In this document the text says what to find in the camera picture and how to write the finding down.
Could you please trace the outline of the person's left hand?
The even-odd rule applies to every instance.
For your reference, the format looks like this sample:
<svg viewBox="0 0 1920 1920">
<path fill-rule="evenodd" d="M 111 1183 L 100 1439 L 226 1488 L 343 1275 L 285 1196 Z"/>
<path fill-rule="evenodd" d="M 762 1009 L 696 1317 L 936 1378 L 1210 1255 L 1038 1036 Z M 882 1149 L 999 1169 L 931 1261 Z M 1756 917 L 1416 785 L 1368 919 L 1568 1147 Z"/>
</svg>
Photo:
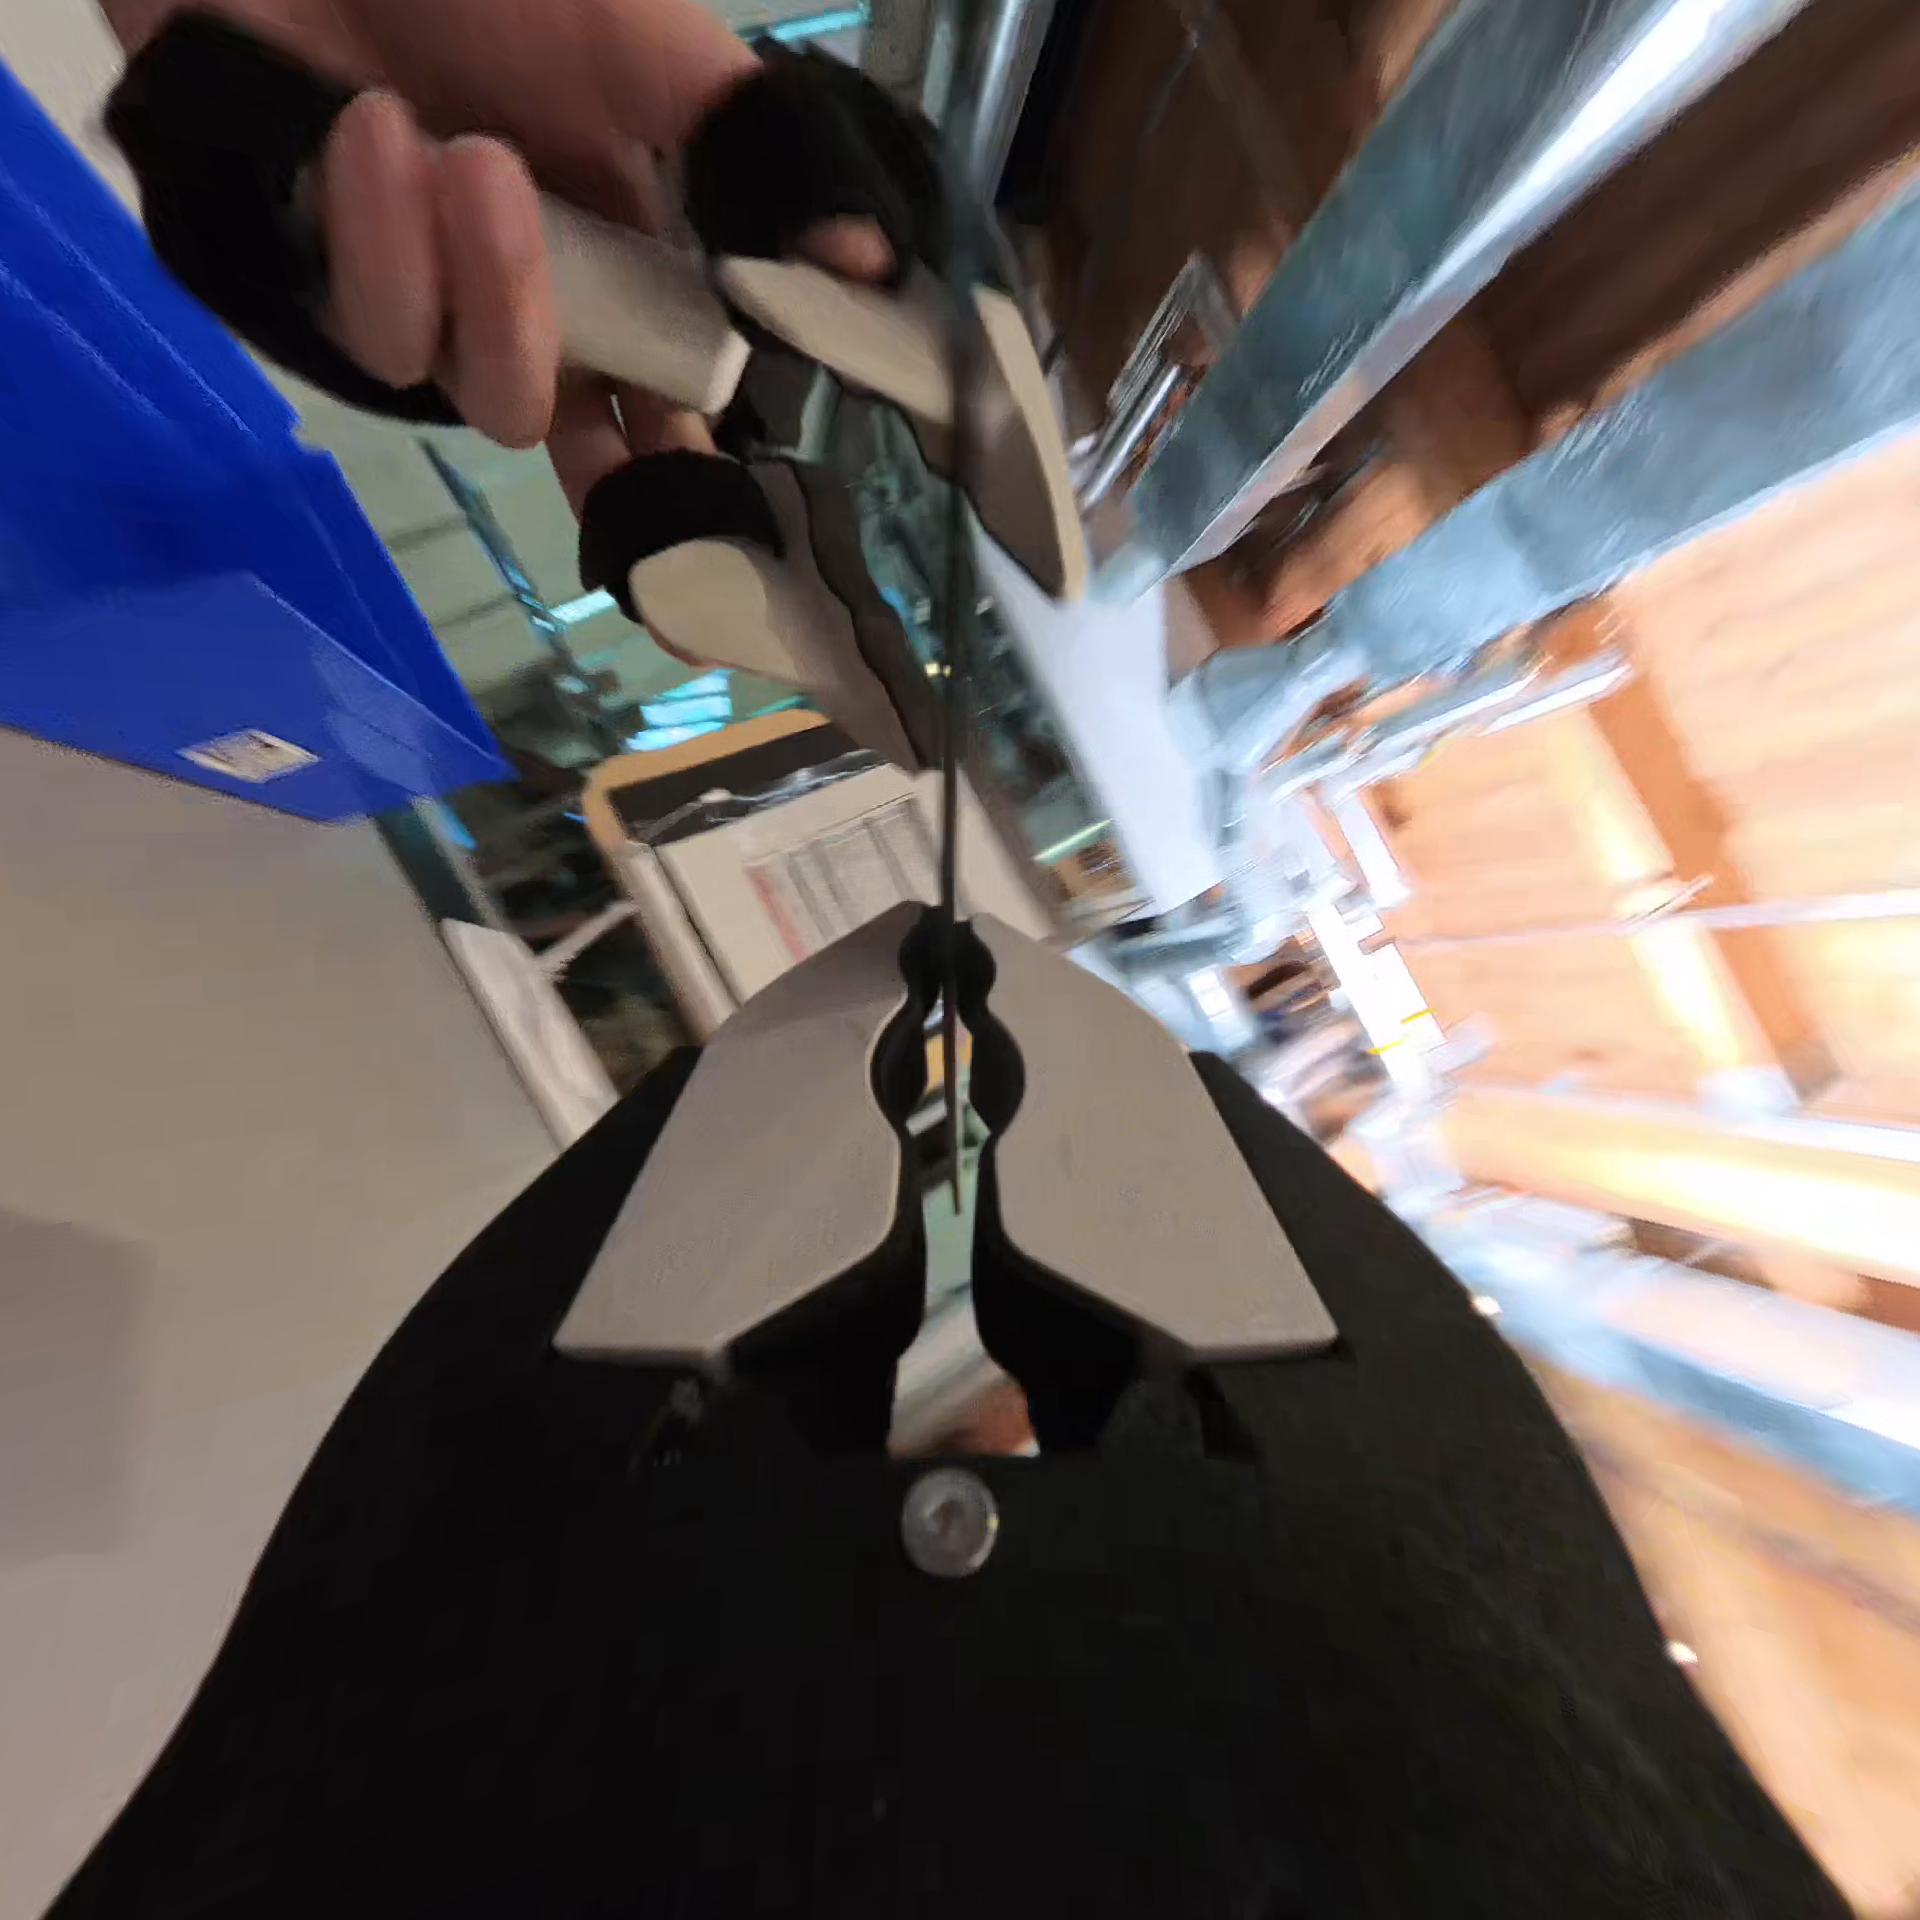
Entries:
<svg viewBox="0 0 1920 1920">
<path fill-rule="evenodd" d="M 754 79 L 704 5 L 99 5 L 134 59 L 203 11 L 347 92 L 298 167 L 319 231 L 309 328 L 380 388 L 436 388 L 472 433 L 544 449 L 574 509 L 655 453 L 716 455 L 699 411 L 566 368 L 540 197 L 659 231 L 660 172 Z"/>
</svg>

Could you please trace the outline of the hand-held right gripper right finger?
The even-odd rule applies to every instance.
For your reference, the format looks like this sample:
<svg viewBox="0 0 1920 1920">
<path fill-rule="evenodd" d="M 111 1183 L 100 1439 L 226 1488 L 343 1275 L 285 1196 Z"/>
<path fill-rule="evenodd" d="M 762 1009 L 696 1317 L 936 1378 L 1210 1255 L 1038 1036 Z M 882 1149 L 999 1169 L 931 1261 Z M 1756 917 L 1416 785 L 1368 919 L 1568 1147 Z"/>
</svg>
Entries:
<svg viewBox="0 0 1920 1920">
<path fill-rule="evenodd" d="M 988 1127 L 974 1306 L 1042 1451 L 1088 1451 L 1141 1384 L 1332 1354 L 1338 1321 L 1189 1049 L 1098 975 L 966 927 Z"/>
</svg>

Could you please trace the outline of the grey desk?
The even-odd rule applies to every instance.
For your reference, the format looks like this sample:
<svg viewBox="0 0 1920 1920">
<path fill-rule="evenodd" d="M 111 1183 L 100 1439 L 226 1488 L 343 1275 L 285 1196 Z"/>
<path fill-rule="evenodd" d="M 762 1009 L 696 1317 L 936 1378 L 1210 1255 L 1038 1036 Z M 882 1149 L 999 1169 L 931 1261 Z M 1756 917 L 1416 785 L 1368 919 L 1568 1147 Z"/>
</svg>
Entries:
<svg viewBox="0 0 1920 1920">
<path fill-rule="evenodd" d="M 5 1916 L 158 1755 L 380 1340 L 556 1156 L 374 828 L 5 733 Z"/>
</svg>

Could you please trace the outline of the black zip tie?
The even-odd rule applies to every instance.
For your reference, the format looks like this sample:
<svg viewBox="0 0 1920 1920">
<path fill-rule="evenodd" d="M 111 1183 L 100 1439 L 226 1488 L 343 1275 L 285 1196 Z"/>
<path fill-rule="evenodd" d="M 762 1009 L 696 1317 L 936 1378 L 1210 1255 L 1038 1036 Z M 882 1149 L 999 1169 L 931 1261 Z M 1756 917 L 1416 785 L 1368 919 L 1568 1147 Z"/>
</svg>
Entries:
<svg viewBox="0 0 1920 1920">
<path fill-rule="evenodd" d="M 941 1080 L 943 1080 L 943 1139 L 947 1139 L 947 1189 L 950 1213 L 965 1213 L 965 1093 L 963 1093 L 963 1015 L 957 1003 L 957 905 L 959 905 L 959 835 L 963 772 L 966 756 L 970 721 L 970 642 L 974 634 L 974 567 L 970 559 L 970 501 L 966 488 L 971 466 L 970 399 L 966 381 L 974 372 L 970 272 L 976 266 L 970 235 L 970 189 L 965 139 L 941 132 L 941 183 L 947 203 L 943 243 L 943 362 L 950 391 L 950 443 L 947 477 L 947 577 L 941 602 L 941 684 L 943 684 L 943 746 L 941 746 L 941 858 L 940 903 L 934 911 L 932 952 L 941 989 Z"/>
</svg>

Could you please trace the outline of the white board stand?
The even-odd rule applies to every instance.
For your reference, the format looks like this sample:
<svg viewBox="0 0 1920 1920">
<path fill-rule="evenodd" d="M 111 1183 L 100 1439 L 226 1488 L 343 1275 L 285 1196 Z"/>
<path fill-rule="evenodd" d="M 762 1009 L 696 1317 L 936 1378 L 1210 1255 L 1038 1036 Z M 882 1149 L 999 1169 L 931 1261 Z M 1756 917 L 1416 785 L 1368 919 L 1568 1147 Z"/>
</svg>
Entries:
<svg viewBox="0 0 1920 1920">
<path fill-rule="evenodd" d="M 638 919 L 632 901 L 589 914 L 547 948 L 516 933 L 467 919 L 440 919 L 439 938 L 453 967 L 533 1100 L 556 1147 L 583 1139 L 620 1100 L 615 1071 L 642 1072 L 647 1020 L 632 997 L 610 997 L 579 1017 L 565 988 L 589 948 Z"/>
</svg>

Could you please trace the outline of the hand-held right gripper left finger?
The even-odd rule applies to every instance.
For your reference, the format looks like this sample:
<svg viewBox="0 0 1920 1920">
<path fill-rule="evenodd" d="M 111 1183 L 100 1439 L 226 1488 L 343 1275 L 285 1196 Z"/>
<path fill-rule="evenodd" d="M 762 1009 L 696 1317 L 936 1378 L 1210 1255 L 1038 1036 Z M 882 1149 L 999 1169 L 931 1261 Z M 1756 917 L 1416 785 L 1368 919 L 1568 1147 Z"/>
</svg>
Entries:
<svg viewBox="0 0 1920 1920">
<path fill-rule="evenodd" d="M 704 1045 L 556 1333 L 566 1360 L 776 1396 L 879 1453 L 926 1306 L 906 1122 L 927 1082 L 927 936 L 896 903 Z"/>
</svg>

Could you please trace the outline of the silver air duct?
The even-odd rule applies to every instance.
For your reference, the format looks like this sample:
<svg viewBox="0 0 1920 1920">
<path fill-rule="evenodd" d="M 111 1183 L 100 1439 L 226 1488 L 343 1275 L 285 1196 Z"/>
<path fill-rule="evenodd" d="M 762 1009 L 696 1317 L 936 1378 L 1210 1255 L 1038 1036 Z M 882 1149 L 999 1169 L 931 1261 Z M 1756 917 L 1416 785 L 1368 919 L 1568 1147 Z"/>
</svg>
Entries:
<svg viewBox="0 0 1920 1920">
<path fill-rule="evenodd" d="M 1224 553 L 1461 314 L 1523 415 L 1915 175 L 1917 8 L 1453 5 L 1125 499 L 1103 564 Z"/>
</svg>

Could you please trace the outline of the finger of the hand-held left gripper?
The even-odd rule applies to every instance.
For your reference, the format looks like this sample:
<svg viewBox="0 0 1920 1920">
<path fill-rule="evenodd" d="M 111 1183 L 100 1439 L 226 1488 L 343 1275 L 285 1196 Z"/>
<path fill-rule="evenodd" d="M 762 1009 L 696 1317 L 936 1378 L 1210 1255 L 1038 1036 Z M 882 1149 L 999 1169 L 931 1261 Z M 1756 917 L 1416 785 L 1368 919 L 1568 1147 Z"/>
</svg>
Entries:
<svg viewBox="0 0 1920 1920">
<path fill-rule="evenodd" d="M 1088 541 L 1060 411 L 1014 295 L 914 268 L 894 289 L 802 260 L 727 257 L 722 299 L 846 391 L 888 404 L 927 469 L 1052 602 L 1088 588 Z"/>
<path fill-rule="evenodd" d="M 670 655 L 795 691 L 858 748 L 931 772 L 932 684 L 871 577 L 851 491 L 787 457 L 722 466 L 727 530 L 628 564 L 642 628 Z"/>
</svg>

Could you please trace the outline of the blue plastic bin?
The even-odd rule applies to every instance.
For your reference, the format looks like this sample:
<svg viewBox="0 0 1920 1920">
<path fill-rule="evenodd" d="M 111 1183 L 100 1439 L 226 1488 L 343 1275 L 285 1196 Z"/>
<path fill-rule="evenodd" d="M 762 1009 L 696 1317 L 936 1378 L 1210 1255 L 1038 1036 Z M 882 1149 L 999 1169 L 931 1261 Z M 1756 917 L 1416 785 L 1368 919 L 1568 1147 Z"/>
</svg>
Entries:
<svg viewBox="0 0 1920 1920">
<path fill-rule="evenodd" d="M 2 721 L 324 825 L 510 772 L 335 461 L 12 68 Z"/>
</svg>

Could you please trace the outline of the instruction sheet board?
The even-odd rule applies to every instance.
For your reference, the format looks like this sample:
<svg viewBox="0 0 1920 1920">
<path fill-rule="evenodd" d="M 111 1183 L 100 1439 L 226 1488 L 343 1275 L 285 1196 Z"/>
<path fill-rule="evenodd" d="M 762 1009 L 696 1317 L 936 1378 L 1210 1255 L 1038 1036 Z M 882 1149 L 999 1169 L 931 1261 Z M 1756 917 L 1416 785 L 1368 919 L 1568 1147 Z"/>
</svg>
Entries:
<svg viewBox="0 0 1920 1920">
<path fill-rule="evenodd" d="M 594 767 L 583 825 L 693 1041 L 780 975 L 943 893 L 947 779 L 782 708 Z"/>
</svg>

